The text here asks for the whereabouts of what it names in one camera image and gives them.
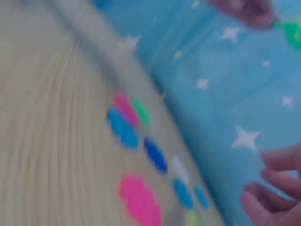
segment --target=star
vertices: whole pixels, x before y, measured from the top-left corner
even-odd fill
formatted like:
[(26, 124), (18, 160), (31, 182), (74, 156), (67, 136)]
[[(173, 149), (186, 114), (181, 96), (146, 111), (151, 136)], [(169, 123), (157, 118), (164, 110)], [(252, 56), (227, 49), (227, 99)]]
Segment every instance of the star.
[(247, 132), (241, 126), (236, 126), (236, 132), (238, 138), (233, 142), (231, 147), (247, 147), (254, 152), (257, 152), (255, 145), (255, 139), (259, 136), (260, 131), (257, 132)]
[(271, 65), (271, 62), (269, 61), (269, 60), (264, 60), (263, 62), (262, 62), (262, 66), (263, 67), (269, 67)]
[(131, 36), (128, 35), (125, 39), (123, 39), (119, 43), (119, 49), (121, 52), (134, 52), (136, 51), (137, 44), (141, 38), (141, 35), (139, 36)]
[(194, 1), (192, 4), (191, 4), (191, 8), (192, 9), (195, 9), (196, 7), (198, 7), (198, 5), (199, 5), (199, 1), (197, 0), (197, 1)]
[(233, 43), (236, 43), (238, 31), (238, 27), (224, 27), (222, 39), (230, 39)]
[(283, 107), (293, 107), (293, 97), (282, 97), (282, 106)]
[(207, 89), (209, 79), (200, 79), (198, 81), (197, 89)]
[(176, 51), (174, 53), (174, 59), (179, 59), (181, 57), (181, 51)]

